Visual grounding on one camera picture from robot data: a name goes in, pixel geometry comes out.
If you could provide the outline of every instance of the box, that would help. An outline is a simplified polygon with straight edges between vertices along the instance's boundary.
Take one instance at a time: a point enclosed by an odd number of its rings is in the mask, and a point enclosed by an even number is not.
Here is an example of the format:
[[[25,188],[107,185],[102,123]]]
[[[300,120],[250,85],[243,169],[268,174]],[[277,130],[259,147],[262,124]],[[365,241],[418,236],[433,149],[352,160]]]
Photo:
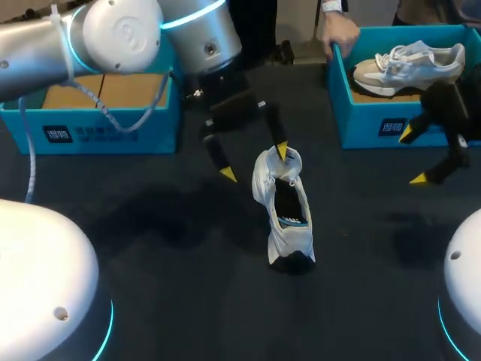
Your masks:
[[[170,69],[181,77],[171,45],[163,38],[157,60],[145,73],[90,75],[77,81],[99,95],[121,126],[129,127],[144,114]],[[129,134],[115,130],[94,101],[77,89],[52,86],[26,96],[26,104],[37,154],[166,154],[176,150],[180,94],[172,79],[150,118]],[[3,104],[0,115],[21,154],[28,154],[17,102]]]
[[[465,71],[481,62],[481,37],[477,31],[461,25],[361,28],[350,56],[342,60],[336,45],[328,67],[328,88],[343,148],[406,147],[398,139],[409,120],[422,113],[419,95],[382,101],[372,98],[372,102],[363,100],[350,89],[349,70],[363,60],[373,59],[376,53],[389,53],[397,45],[418,40],[430,47],[452,47],[462,43],[466,48]],[[445,145],[446,138],[439,127],[431,128],[411,144],[418,147]]]

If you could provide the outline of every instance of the printed logo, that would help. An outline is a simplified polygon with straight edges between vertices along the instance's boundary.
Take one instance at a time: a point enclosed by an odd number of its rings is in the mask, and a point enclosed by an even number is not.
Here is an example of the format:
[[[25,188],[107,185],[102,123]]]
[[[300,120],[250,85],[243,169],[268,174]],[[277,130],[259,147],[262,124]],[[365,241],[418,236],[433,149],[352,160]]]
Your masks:
[[[407,118],[386,118],[381,123],[379,129],[379,136],[386,137],[390,135],[403,134],[404,127],[406,126]]]
[[[75,134],[82,143],[105,143],[105,142],[136,142],[138,141],[137,131],[120,133],[113,126],[79,126],[74,129]]]
[[[44,126],[44,133],[50,143],[73,143],[67,126]]]

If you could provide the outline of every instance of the shoe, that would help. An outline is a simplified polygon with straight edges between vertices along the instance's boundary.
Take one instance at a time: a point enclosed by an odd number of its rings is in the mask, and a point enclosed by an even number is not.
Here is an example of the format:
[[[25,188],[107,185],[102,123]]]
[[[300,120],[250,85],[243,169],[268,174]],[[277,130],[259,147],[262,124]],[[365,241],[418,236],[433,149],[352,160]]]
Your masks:
[[[392,97],[404,88],[426,90],[436,81],[455,83],[464,70],[464,56],[462,44],[436,49],[417,41],[360,62],[352,77],[368,93]]]
[[[276,147],[262,152],[256,160],[253,196],[269,213],[268,257],[271,265],[280,257],[297,256],[299,252],[311,262],[316,261],[309,204],[299,177],[301,170],[301,156],[289,147],[285,162]]]

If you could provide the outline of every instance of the white cable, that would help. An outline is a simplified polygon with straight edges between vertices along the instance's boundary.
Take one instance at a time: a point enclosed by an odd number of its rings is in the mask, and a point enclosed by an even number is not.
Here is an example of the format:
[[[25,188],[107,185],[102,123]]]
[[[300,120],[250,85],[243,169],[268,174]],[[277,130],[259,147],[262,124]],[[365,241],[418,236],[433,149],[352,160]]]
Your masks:
[[[74,63],[72,59],[72,55],[70,54],[70,49],[68,48],[68,39],[67,35],[62,26],[62,16],[59,14],[59,9],[57,8],[56,4],[52,5],[52,14],[50,15],[50,21],[55,26],[55,29],[59,33],[60,41],[62,43],[62,55],[63,59],[65,60],[65,65],[67,66],[68,72],[68,82],[74,79]]]
[[[115,119],[115,117],[110,114],[108,108],[105,106],[105,104],[90,90],[88,90],[86,87],[83,85],[77,83],[74,80],[74,64],[73,64],[73,59],[70,53],[70,50],[68,48],[68,39],[67,35],[65,34],[65,31],[62,27],[62,17],[59,15],[59,12],[57,10],[56,5],[52,5],[52,15],[50,15],[50,19],[53,23],[53,25],[56,27],[57,31],[59,32],[61,39],[62,39],[62,53],[63,57],[65,59],[65,64],[67,65],[68,69],[68,80],[64,82],[62,85],[63,86],[72,86],[73,88],[78,89],[81,91],[83,94],[86,96],[89,96],[98,106],[98,109],[102,112],[103,115],[108,119],[108,121],[115,127],[115,129],[118,132],[122,133],[130,133],[138,130],[146,121],[149,119],[150,115],[152,115],[152,112],[156,108],[157,104],[160,102],[160,99],[164,95],[165,87],[167,86],[167,81],[168,77],[164,76],[162,78],[162,82],[160,84],[159,90],[150,104],[150,106],[145,110],[144,115],[133,125],[128,128],[122,127],[119,122]]]
[[[37,173],[37,165],[35,160],[35,148],[33,146],[32,132],[30,132],[30,126],[27,122],[26,115],[26,105],[25,99],[18,99],[18,108],[20,110],[20,117],[23,121],[23,127],[25,128],[25,134],[27,136],[27,143],[29,144],[29,154],[30,154],[30,177],[29,177],[29,187],[27,188],[27,195],[25,197],[25,203],[32,203],[33,192],[35,190],[35,177]]]
[[[68,79],[66,82],[64,82],[62,85],[63,86],[72,86],[78,90],[80,90],[83,94],[89,96],[98,106],[100,111],[102,112],[103,115],[109,120],[110,123],[115,127],[115,129],[119,132],[124,132],[124,133],[130,133],[138,130],[152,115],[152,112],[156,108],[157,104],[160,102],[160,99],[164,95],[165,88],[167,86],[168,78],[169,76],[163,76],[162,77],[162,82],[160,83],[159,90],[156,93],[156,96],[148,109],[145,110],[144,115],[133,125],[128,128],[123,128],[119,122],[115,119],[115,117],[110,114],[108,108],[105,106],[105,104],[90,90],[88,90],[86,87],[83,85],[77,83],[74,80],[75,72],[74,72],[74,63],[73,59],[70,53],[70,50],[68,49],[68,39],[66,38],[65,31],[62,26],[62,16],[59,14],[57,5],[53,4],[52,5],[52,14],[50,15],[50,21],[52,24],[55,26],[57,32],[60,35],[61,42],[62,42],[62,55],[65,60],[65,65],[67,66],[67,72],[68,72]],[[26,115],[26,104],[25,104],[25,99],[23,97],[18,99],[18,108],[20,111],[20,117],[22,118],[23,121],[23,126],[25,128],[25,134],[27,138],[27,143],[29,145],[29,155],[30,155],[30,176],[29,176],[29,186],[27,188],[27,194],[25,197],[25,203],[32,203],[32,198],[35,190],[35,180],[36,180],[36,173],[37,173],[37,162],[36,162],[36,155],[35,155],[35,147],[33,145],[33,138],[32,138],[32,133],[30,131],[30,126],[27,121],[27,115]]]
[[[156,108],[157,104],[160,102],[160,99],[164,94],[165,88],[167,86],[168,78],[169,78],[168,75],[164,75],[162,77],[162,82],[160,83],[159,90],[157,91],[156,96],[154,97],[154,100],[152,101],[150,106],[145,110],[144,115],[142,115],[142,117],[133,126],[130,126],[128,128],[122,127],[119,124],[119,122],[117,122],[115,117],[109,112],[105,104],[86,87],[84,87],[83,85],[75,81],[68,82],[66,85],[70,85],[76,89],[79,89],[79,91],[81,91],[83,94],[90,97],[97,104],[97,108],[102,112],[102,114],[108,119],[108,121],[115,127],[115,129],[118,132],[130,133],[138,130],[152,115],[152,112],[154,111],[154,109]]]

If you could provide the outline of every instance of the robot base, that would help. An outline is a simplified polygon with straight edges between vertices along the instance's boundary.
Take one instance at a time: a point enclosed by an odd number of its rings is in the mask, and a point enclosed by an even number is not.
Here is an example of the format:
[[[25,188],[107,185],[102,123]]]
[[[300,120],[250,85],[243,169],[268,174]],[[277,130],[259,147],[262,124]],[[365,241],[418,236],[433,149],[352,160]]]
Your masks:
[[[444,361],[481,360],[481,211],[467,218],[448,246],[437,305]]]
[[[0,289],[2,361],[105,360],[113,304],[68,218],[0,200]]]

